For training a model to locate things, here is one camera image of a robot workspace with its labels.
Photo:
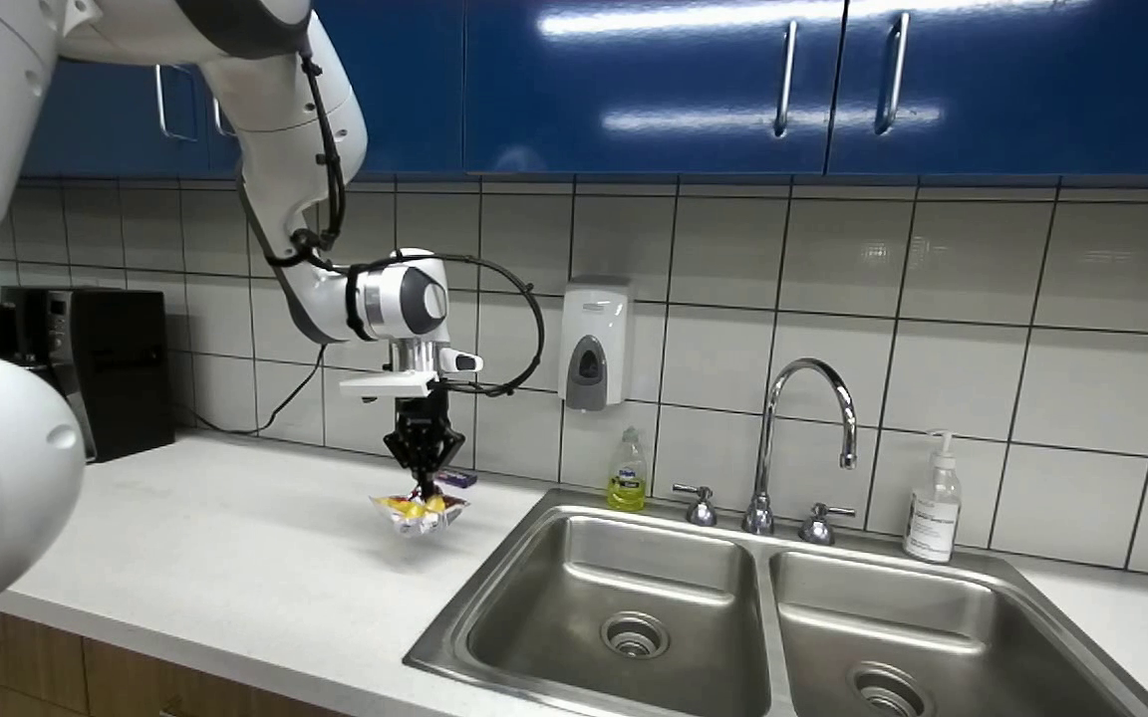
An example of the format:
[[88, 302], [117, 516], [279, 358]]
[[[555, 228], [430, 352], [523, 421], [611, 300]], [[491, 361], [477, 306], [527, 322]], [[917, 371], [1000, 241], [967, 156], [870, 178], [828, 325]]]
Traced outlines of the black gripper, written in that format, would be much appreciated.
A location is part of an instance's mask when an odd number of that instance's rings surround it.
[[405, 467], [404, 499], [422, 500], [422, 478], [430, 472], [440, 499], [457, 499], [446, 480], [454, 472], [446, 462], [462, 448], [462, 434], [450, 426], [444, 389], [434, 389], [430, 399], [398, 399], [393, 431], [381, 437], [381, 444], [398, 467]]

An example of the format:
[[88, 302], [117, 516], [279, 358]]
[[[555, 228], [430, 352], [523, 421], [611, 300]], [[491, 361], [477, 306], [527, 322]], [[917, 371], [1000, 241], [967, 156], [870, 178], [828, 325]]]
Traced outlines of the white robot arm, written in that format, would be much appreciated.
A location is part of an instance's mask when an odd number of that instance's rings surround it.
[[0, 0], [0, 223], [61, 61], [193, 65], [204, 77], [235, 130], [244, 209], [299, 330], [391, 346], [393, 367], [360, 389], [393, 401], [385, 448], [430, 500], [462, 444], [446, 389], [477, 358], [450, 346], [444, 253], [405, 248], [332, 264], [345, 182], [368, 160], [368, 115], [309, 0]]

